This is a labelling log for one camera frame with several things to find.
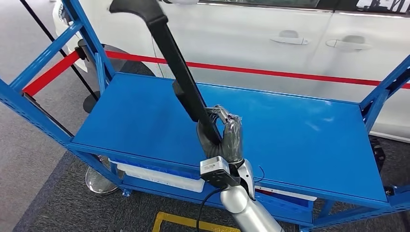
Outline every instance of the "gray carpet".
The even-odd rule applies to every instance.
[[[379,139],[385,152],[386,162],[382,177],[385,184],[408,184],[410,145]],[[117,191],[111,195],[96,195],[84,183],[87,166],[66,153],[58,170],[54,172],[45,187],[33,201],[32,206],[17,224],[14,232],[150,232],[159,211],[196,218],[198,205],[179,200],[136,192],[125,198]],[[349,208],[337,203],[333,211]],[[408,232],[408,212],[386,215],[355,223],[320,230],[322,232]],[[205,207],[203,221],[237,227],[233,218],[224,210]],[[281,225],[288,232],[296,232],[290,223]],[[170,222],[161,224],[162,232],[194,232],[195,229]]]
[[[27,0],[54,34],[49,0]],[[0,78],[10,83],[50,45],[49,39],[18,0],[0,0]],[[39,75],[62,59],[60,54]],[[94,76],[85,76],[94,89]],[[75,133],[87,114],[81,108],[86,88],[68,69],[34,97]],[[65,150],[4,104],[0,104],[0,232],[11,232],[44,185]]]

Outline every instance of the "lower shelf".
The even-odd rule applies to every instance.
[[[121,187],[198,204],[202,202],[209,192],[215,189],[213,186],[205,183],[204,191],[197,193],[127,175],[124,176]],[[256,193],[256,198],[277,220],[303,226],[312,225],[313,202],[311,201],[301,202],[299,199],[295,201],[299,202],[299,204],[296,204],[261,193]],[[219,194],[210,197],[206,205],[223,208]]]

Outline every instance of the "blue metal cart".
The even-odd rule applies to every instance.
[[[64,0],[74,23],[9,85],[0,80],[0,101],[97,170],[129,195],[132,190],[200,203],[214,190],[193,192],[107,169],[112,161],[178,171],[199,178],[204,152],[172,90],[172,80],[115,72],[78,0]],[[76,135],[47,114],[23,88],[80,32],[97,68],[101,97]],[[313,202],[292,197],[256,198],[277,220],[301,231],[410,209],[410,186],[386,195],[368,133],[384,102],[410,79],[407,57],[362,102],[347,102],[238,87],[199,84],[208,105],[221,104],[242,117],[244,156],[260,187],[325,199],[318,217]],[[330,215],[335,201],[355,208]],[[222,207],[219,195],[207,205]]]

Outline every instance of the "car door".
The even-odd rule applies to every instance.
[[[160,4],[185,61],[304,73],[326,31],[335,2],[200,0],[194,4]],[[162,58],[154,46],[156,56]],[[164,77],[173,77],[167,65],[160,66]],[[198,82],[305,93],[303,80],[201,68],[190,71]]]
[[[311,60],[311,73],[383,80],[410,54],[410,0],[342,0]],[[374,86],[318,83],[315,95],[360,102]],[[410,90],[384,105],[373,133],[410,141]]]

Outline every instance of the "yellow floor marking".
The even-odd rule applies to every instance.
[[[169,222],[173,222],[176,224],[190,226],[194,228],[196,227],[196,220],[194,219],[187,218],[187,217],[181,217],[181,216],[177,216],[173,214],[167,214],[164,212],[158,212],[157,218],[155,218],[154,228],[152,229],[152,232],[160,232],[162,221],[169,221]],[[202,230],[207,230],[211,232],[240,232],[240,230],[232,228],[232,227],[221,226],[221,225],[208,223],[204,221],[199,222],[199,228]]]

